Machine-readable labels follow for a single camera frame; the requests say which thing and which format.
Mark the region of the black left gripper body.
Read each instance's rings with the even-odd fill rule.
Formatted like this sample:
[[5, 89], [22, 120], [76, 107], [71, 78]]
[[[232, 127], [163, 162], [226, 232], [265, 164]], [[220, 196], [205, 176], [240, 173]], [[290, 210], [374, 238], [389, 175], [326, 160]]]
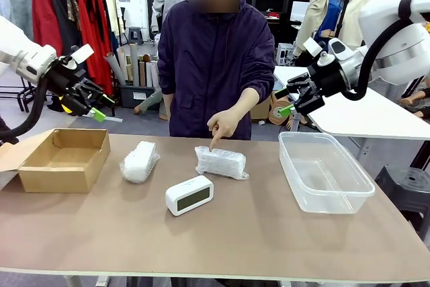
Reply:
[[87, 115], [91, 110], [93, 82], [84, 76], [83, 69], [70, 69], [56, 59], [46, 72], [47, 89], [61, 97], [60, 103], [76, 116]]

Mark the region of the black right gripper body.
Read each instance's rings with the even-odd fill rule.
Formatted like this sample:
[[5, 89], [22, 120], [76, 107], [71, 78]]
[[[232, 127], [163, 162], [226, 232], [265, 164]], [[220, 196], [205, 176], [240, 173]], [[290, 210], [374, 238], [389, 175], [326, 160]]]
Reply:
[[310, 86], [301, 91], [300, 97], [305, 97], [305, 115], [316, 111], [325, 105], [324, 98], [346, 90], [346, 82], [340, 71], [340, 64], [333, 62], [320, 67], [314, 63], [307, 67]]

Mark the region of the person's left hand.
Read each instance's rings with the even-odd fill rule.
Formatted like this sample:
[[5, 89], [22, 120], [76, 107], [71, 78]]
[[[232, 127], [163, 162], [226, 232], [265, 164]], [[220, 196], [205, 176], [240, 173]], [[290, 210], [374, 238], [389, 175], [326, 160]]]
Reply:
[[212, 151], [223, 137], [231, 137], [240, 120], [240, 114], [236, 108], [214, 114], [207, 123], [208, 129], [212, 133], [209, 151]]

